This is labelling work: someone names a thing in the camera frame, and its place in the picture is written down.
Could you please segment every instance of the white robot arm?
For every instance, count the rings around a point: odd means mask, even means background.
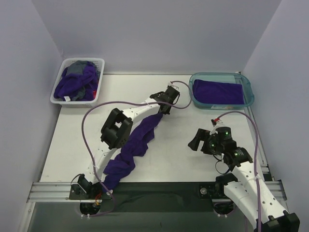
[[[151,95],[142,104],[143,106],[132,107],[125,110],[113,109],[108,116],[105,124],[101,129],[100,147],[94,156],[96,172],[103,174],[105,167],[115,151],[126,144],[132,126],[143,120],[144,118],[161,112],[169,114],[171,104],[179,97],[180,93],[178,87],[168,84],[165,92],[158,92]],[[92,198],[101,191],[98,179],[93,171],[93,163],[90,163],[83,174],[81,174],[77,181],[78,187],[74,191],[82,191],[82,194],[87,198]]]
[[[289,214],[273,196],[261,176],[254,175],[251,156],[243,147],[237,147],[232,139],[231,129],[221,121],[213,121],[212,131],[198,129],[195,138],[188,144],[197,150],[199,142],[204,141],[202,152],[221,156],[222,162],[229,167],[229,173],[216,178],[217,192],[225,195],[242,211],[257,231],[258,191],[256,178],[259,180],[261,215],[263,232],[297,232],[299,219],[295,213]]]
[[[154,102],[154,100],[151,98],[148,98],[142,103],[151,103],[151,102]],[[133,126],[135,123],[143,120],[144,118],[150,115],[157,114],[159,111],[159,108],[160,108],[159,104],[149,104],[145,106],[138,106],[138,107],[123,110],[122,115],[125,116],[126,118],[130,118],[132,121],[131,125]],[[127,139],[124,138],[121,145],[124,145],[126,143],[126,140]],[[97,173],[100,173],[100,174],[103,173],[105,167],[107,166],[108,162],[110,161],[111,157],[113,156],[113,154],[115,153],[117,149],[118,149],[117,147],[110,149],[110,146],[105,142],[100,143],[100,147],[98,148],[96,155],[94,157],[96,161]],[[92,163],[89,164],[85,172],[85,178],[92,184],[95,184],[98,182],[93,172]]]

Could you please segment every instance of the purple cloth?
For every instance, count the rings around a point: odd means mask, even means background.
[[[195,80],[192,92],[200,103],[235,105],[245,103],[241,84]]]
[[[121,148],[121,153],[114,160],[110,160],[104,173],[104,184],[108,189],[114,189],[119,181],[129,175],[135,168],[134,156],[144,156],[150,142],[154,137],[154,128],[159,124],[163,114],[158,113],[145,118],[130,134],[127,143]]]
[[[62,79],[58,83],[54,98],[61,98],[69,96],[71,99],[75,97],[82,87],[85,87],[85,95],[79,101],[92,101],[94,91],[98,88],[98,74],[95,65],[88,62],[83,70],[83,74],[70,73],[67,75],[68,68],[65,68],[62,73]]]

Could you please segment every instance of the white table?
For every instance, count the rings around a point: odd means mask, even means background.
[[[99,102],[128,101],[140,103],[151,94],[165,91],[168,81],[189,82],[189,75],[104,75]],[[189,102],[186,86],[180,88],[178,105]],[[85,134],[90,148],[95,152],[100,143],[100,130],[113,108],[126,109],[128,105],[110,104],[94,110],[86,119]],[[83,143],[81,122],[87,109],[62,107],[55,133],[43,169],[41,182],[70,182],[83,173],[90,163],[90,156]],[[197,129],[212,129],[211,119],[224,111],[200,110],[193,104],[185,110],[172,109],[163,116],[155,129],[155,139],[148,146],[144,157],[135,157],[136,168],[122,182],[197,182],[215,181],[216,160],[200,151],[192,151],[187,144]],[[238,114],[224,116],[222,121],[232,128],[238,146],[253,156],[254,144],[247,119]],[[225,172],[225,164],[217,165]]]

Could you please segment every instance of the laundry basket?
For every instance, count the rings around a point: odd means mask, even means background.
[[[62,78],[61,75],[63,73],[63,70],[66,67],[70,66],[71,64],[75,63],[78,60],[91,61],[97,66],[98,71],[100,71],[100,77],[99,77],[99,81],[98,81],[98,89],[97,89],[96,97],[92,101],[64,101],[62,99],[54,98],[54,92],[55,92],[55,89],[56,89],[58,83],[60,82],[60,80]],[[50,96],[50,101],[54,104],[60,104],[63,107],[70,107],[70,108],[88,108],[88,107],[96,106],[98,104],[98,95],[100,93],[100,87],[101,87],[101,83],[102,83],[104,64],[105,64],[104,60],[100,59],[100,58],[69,58],[69,59],[65,59],[62,62],[62,65],[61,65],[60,70],[58,72],[58,76],[56,78],[56,82],[55,82],[54,87],[53,87],[52,95]]]

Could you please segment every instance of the teal plastic container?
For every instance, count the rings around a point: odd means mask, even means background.
[[[199,72],[191,76],[189,87],[192,91],[195,80],[214,81],[222,83],[242,84],[243,98],[245,104],[241,105],[226,105],[226,104],[205,104],[195,99],[192,95],[192,101],[197,108],[214,109],[214,110],[240,110],[248,107],[254,102],[254,94],[252,93],[250,81],[243,75],[238,73],[221,73],[221,72]]]

